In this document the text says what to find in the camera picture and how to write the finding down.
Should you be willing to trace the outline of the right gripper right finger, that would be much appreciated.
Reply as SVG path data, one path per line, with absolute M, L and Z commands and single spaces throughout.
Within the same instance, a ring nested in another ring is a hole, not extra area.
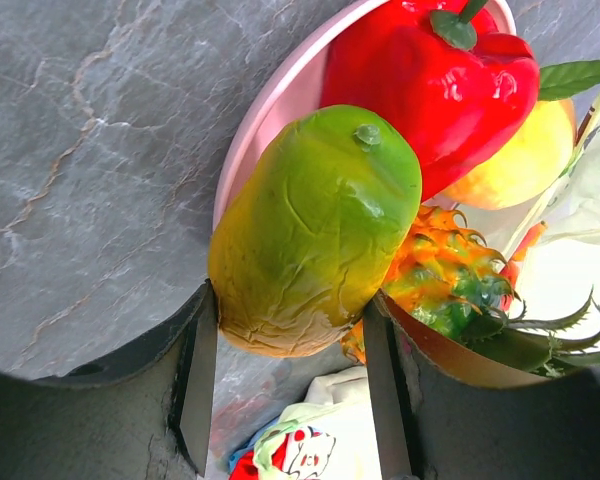
M 484 358 L 383 293 L 364 342 L 385 479 L 600 479 L 600 367 L 547 379 Z

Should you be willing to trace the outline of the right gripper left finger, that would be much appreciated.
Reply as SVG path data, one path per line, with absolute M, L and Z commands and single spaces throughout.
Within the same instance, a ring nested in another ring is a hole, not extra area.
M 64 376 L 0 372 L 0 479 L 200 479 L 217 351 L 204 282 L 171 317 Z

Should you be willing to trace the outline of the fake pineapple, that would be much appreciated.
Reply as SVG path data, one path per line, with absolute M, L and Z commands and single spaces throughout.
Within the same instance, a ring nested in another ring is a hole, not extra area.
M 600 366 L 600 329 L 580 339 L 558 337 L 597 304 L 552 320 L 508 315 L 518 294 L 517 266 L 490 248 L 482 235 L 456 223 L 456 209 L 421 206 L 384 280 L 356 280 L 354 293 L 369 299 L 377 289 L 404 311 L 469 350 L 521 371 L 560 377 Z

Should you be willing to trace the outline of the green avocado print plastic bag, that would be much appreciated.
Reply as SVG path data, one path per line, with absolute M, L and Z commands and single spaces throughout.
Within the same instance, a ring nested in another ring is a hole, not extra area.
M 600 93 L 567 169 L 521 225 L 539 220 L 548 228 L 521 264 L 518 291 L 535 319 L 569 314 L 593 297 L 596 306 L 568 332 L 589 335 L 600 322 Z

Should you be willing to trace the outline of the fake mango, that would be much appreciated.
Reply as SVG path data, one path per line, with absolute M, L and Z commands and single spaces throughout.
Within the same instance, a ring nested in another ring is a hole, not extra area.
M 381 287 L 421 191 L 414 151 L 379 115 L 336 105 L 289 123 L 211 237 L 221 334 L 282 358 L 339 341 Z

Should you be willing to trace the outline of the fake yellow pear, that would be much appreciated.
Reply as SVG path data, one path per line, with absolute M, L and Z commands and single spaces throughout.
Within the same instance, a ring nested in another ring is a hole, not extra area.
M 521 204 L 543 193 L 572 156 L 578 127 L 572 98 L 600 83 L 600 60 L 545 66 L 538 101 L 514 136 L 443 194 L 485 210 Z

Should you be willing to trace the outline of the fake red bell pepper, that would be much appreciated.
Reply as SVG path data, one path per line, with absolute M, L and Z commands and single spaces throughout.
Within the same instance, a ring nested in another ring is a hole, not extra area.
M 348 104 L 387 120 L 415 151 L 422 198 L 440 193 L 488 160 L 536 103 L 539 66 L 529 45 L 498 31 L 480 10 L 477 39 L 452 46 L 431 14 L 456 16 L 463 1 L 388 1 L 330 44 L 320 104 Z

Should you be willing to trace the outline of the white red cartoon bag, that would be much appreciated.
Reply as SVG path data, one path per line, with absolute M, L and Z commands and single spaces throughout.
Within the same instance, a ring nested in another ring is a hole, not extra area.
M 229 459 L 231 479 L 381 477 L 367 370 L 355 366 L 313 379 Z

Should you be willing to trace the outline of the pink plate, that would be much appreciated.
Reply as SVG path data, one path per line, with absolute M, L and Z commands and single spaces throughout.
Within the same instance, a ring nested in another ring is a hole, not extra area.
M 282 62 L 251 104 L 226 154 L 219 178 L 213 226 L 240 192 L 267 145 L 286 126 L 317 109 L 329 44 L 383 4 L 356 1 L 312 32 Z

